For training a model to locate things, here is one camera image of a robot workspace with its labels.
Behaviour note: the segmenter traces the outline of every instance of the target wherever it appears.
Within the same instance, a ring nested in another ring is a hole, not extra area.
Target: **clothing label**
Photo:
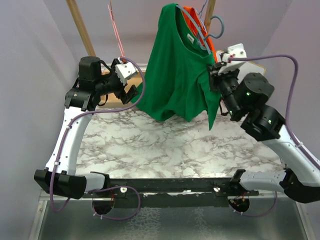
[[[194,41],[195,41],[195,39],[188,33],[187,35],[187,38],[189,39],[189,41],[192,43],[192,44],[194,44]]]

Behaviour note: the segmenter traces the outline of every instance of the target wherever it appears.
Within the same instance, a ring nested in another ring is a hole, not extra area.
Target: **green fabric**
[[[213,54],[197,44],[176,3],[164,6],[145,72],[145,95],[137,107],[157,121],[177,114],[190,122],[206,110],[211,130],[220,99],[219,93],[211,92],[209,86],[207,65],[214,63]],[[140,84],[137,88],[140,93],[142,87]]]

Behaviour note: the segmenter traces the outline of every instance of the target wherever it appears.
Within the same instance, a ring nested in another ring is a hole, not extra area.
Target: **marble tabletop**
[[[95,114],[77,161],[77,174],[111,178],[231,177],[237,169],[280,171],[279,157],[219,113],[209,131],[202,112],[191,122],[174,116],[158,122],[133,108]]]

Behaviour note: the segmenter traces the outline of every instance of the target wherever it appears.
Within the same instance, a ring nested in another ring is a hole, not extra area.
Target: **wall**
[[[275,31],[263,55],[291,54],[299,62],[299,73],[291,104],[291,127],[312,153],[320,158],[320,1],[294,0]],[[264,60],[266,77],[275,86],[269,103],[285,113],[293,64],[288,59]],[[320,203],[307,206],[309,217],[320,239]]]
[[[87,54],[65,0],[44,0],[74,57]],[[98,57],[111,63],[120,55],[108,11],[108,0],[77,0]],[[176,2],[197,10],[204,0],[117,0],[112,2],[115,21],[125,55],[140,64],[148,63],[157,33],[161,8]],[[244,43],[249,56],[261,55],[292,0],[219,0],[214,13],[225,21],[224,35],[214,40],[216,49]],[[220,31],[214,20],[211,31]]]
[[[0,3],[0,239],[29,236],[77,61],[42,0]]]

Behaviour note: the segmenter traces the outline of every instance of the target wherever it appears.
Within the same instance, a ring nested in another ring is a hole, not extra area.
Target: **orange garment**
[[[190,7],[190,6],[184,6],[183,8],[190,14],[190,16],[196,22],[198,27],[201,29],[201,33],[203,34],[203,36],[204,37],[207,36],[208,33],[207,33],[205,27],[203,26],[202,22],[200,21],[198,14],[196,12],[196,9],[194,9],[193,7]],[[185,20],[186,24],[188,25],[189,29],[191,30],[193,35],[196,37],[198,34],[197,28],[195,27],[195,25],[191,22],[191,20],[188,18],[188,16],[183,11],[182,11],[182,14],[183,14],[184,20]],[[204,45],[204,42],[201,39],[201,37],[200,37],[200,42],[202,45]],[[208,37],[206,39],[206,43],[208,44],[209,49],[213,52],[214,61],[217,63],[218,60],[217,60],[217,56],[216,56],[215,46],[214,46],[210,37]]]

